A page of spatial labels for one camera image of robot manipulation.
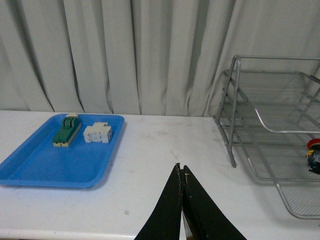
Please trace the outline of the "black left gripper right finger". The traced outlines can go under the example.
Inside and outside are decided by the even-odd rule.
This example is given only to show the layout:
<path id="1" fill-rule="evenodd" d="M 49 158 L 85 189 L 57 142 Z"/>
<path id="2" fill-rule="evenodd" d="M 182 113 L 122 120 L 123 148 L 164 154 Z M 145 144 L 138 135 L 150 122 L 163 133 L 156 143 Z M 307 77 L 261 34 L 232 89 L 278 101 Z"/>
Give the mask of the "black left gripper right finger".
<path id="1" fill-rule="evenodd" d="M 187 240 L 244 240 L 188 166 L 182 170 L 183 225 Z"/>

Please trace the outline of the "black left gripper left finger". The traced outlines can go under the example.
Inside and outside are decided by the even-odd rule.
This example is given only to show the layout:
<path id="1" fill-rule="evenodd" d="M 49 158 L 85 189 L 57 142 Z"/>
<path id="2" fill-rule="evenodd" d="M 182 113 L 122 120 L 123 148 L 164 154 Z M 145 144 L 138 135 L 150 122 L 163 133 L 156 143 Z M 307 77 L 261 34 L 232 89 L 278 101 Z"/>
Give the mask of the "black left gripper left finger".
<path id="1" fill-rule="evenodd" d="M 177 163 L 150 217 L 135 237 L 137 240 L 178 240 L 180 238 L 183 184 Z"/>

